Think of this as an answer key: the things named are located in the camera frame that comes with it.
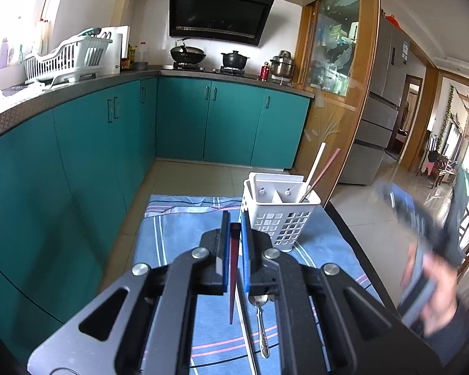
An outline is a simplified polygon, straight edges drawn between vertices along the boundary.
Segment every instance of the refrigerator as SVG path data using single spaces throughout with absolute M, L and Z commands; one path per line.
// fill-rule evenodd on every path
M 370 91 L 339 183 L 370 185 L 373 182 L 398 116 L 409 47 L 404 32 L 381 18 Z

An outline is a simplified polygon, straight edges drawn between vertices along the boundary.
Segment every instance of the red bottle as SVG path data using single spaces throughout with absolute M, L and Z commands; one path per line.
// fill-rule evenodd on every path
M 260 68 L 259 80 L 264 82 L 268 81 L 269 77 L 269 62 L 264 62 L 264 66 Z

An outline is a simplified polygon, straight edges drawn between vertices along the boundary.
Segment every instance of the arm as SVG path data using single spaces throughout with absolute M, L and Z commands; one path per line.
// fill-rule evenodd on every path
M 415 247 L 410 247 L 401 286 L 410 282 L 415 262 Z M 469 336 L 469 316 L 456 297 L 456 269 L 432 254 L 424 256 L 424 274 L 436 283 L 436 291 L 421 311 L 423 337 L 446 365 L 461 349 Z

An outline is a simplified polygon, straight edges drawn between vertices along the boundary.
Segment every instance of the human hand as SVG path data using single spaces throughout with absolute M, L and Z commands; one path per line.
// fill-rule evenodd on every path
M 408 251 L 408 263 L 401 279 L 403 289 L 410 282 L 415 264 L 415 253 L 416 246 L 411 244 Z M 457 271 L 443 258 L 432 253 L 424 255 L 423 269 L 424 275 L 436 283 L 436 290 L 420 315 L 424 323 L 424 336 L 430 336 L 445 327 L 455 315 Z

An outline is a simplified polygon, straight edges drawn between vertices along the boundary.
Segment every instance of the countertop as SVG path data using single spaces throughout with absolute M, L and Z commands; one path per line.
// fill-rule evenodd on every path
M 20 102 L 14 107 L 1 112 L 0 136 L 24 121 L 78 97 L 119 84 L 157 76 L 194 77 L 198 79 L 220 80 L 225 82 L 248 84 L 251 86 L 263 87 L 271 90 L 298 94 L 308 98 L 314 98 L 314 94 L 310 92 L 298 90 L 293 87 L 280 86 L 272 82 L 259 81 L 256 79 L 256 76 L 247 75 L 245 77 L 240 77 L 210 72 L 172 70 L 169 66 L 160 66 L 151 68 L 150 70 L 123 71 L 119 75 L 100 76 L 88 80 L 81 80 L 75 83 L 54 86 L 52 90 L 45 91 L 39 96 Z

